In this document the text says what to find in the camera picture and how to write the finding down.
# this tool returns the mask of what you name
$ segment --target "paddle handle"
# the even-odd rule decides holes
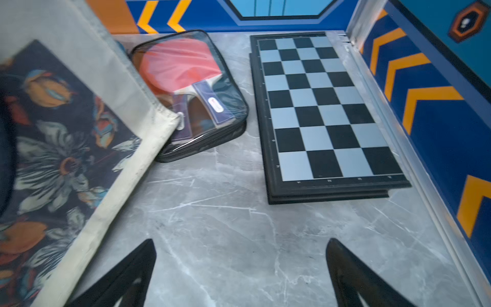
[[[229,123],[235,116],[220,101],[206,80],[193,83],[193,88],[204,102],[216,126]]]
[[[179,115],[179,124],[170,137],[173,144],[185,143],[192,139],[191,122],[188,113],[188,95],[173,95],[172,109]]]

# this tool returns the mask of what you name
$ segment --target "chessboard frame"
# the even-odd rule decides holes
[[[389,189],[410,187],[410,182],[403,174],[303,181],[282,180],[258,41],[262,39],[318,36],[326,36],[326,34],[325,32],[304,32],[252,35],[250,37],[252,52],[249,56],[263,153],[268,203],[282,204],[388,197]]]

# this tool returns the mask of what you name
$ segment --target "blue panel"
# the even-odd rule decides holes
[[[484,197],[481,208],[477,216],[476,224],[472,232],[470,241],[478,253],[478,258],[483,264],[481,267],[488,276],[491,272],[486,272],[486,268],[491,269],[491,199]]]
[[[256,2],[256,16],[269,16],[270,1],[256,0],[255,2]]]
[[[179,0],[159,1],[148,24],[158,32],[174,32],[174,30],[167,25],[168,19],[162,22],[161,16],[166,16],[169,14],[169,12],[172,14],[178,3]]]
[[[385,5],[385,10],[491,128],[491,104],[390,2]]]
[[[244,17],[254,16],[254,0],[230,0]]]
[[[270,16],[282,16],[283,5],[286,0],[271,0],[271,14]]]
[[[411,138],[454,214],[467,175],[491,181],[491,130],[467,102],[418,102]]]
[[[365,59],[368,67],[370,67],[370,59],[372,57],[373,40],[397,28],[397,24],[389,16],[380,18],[374,24],[372,31],[368,35],[367,39],[365,40],[365,45],[363,46],[363,58]]]
[[[488,57],[488,50],[491,49],[489,19],[478,34],[461,43],[456,43],[448,36],[448,31],[457,13],[474,3],[475,0],[401,0],[401,2],[484,82],[491,86],[491,62]]]
[[[285,16],[319,15],[332,0],[286,0]]]
[[[409,88],[449,86],[448,81],[436,70],[432,64],[419,65],[400,69],[396,72],[392,100],[390,105],[395,114],[402,121],[406,97]]]
[[[380,46],[375,80],[377,80],[377,83],[379,84],[382,91],[385,90],[385,79],[387,78],[389,61],[405,56],[410,56],[416,53],[420,53],[420,50],[416,47],[416,45],[413,44],[413,42],[411,42],[411,40],[407,36],[401,37],[393,42]]]
[[[329,16],[324,18],[318,24],[295,24],[296,20],[287,20],[285,21],[287,23],[279,25],[256,24],[252,26],[239,26],[223,10],[223,7],[216,0],[192,1],[179,24],[184,29],[202,29],[208,32],[345,30],[348,26],[351,15],[353,14],[356,3],[357,0],[342,1],[339,6],[337,6],[336,9],[329,14]],[[170,12],[167,12],[165,15],[161,16],[157,16],[154,13],[151,26],[163,33],[174,33],[174,30],[163,30],[168,28],[166,23],[173,11],[174,8],[170,10]]]

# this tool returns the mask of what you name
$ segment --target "paddle label sticker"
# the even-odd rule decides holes
[[[215,99],[214,97],[208,98],[208,103],[218,113],[222,113],[223,112],[223,107],[220,105],[220,102],[218,102],[218,100]]]

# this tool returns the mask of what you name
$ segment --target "table tennis paddle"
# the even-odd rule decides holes
[[[174,133],[170,136],[170,141],[172,144],[182,144],[193,139],[193,133],[191,129],[190,116],[188,111],[188,101],[192,97],[191,95],[169,95],[167,92],[155,87],[150,83],[145,75],[141,75],[142,79],[148,85],[150,90],[154,93],[155,97],[162,103],[166,108],[172,109],[179,115],[179,125],[177,126]]]
[[[217,127],[235,118],[212,89],[222,72],[205,42],[180,38],[158,43],[145,52],[138,71],[151,88],[199,97]]]

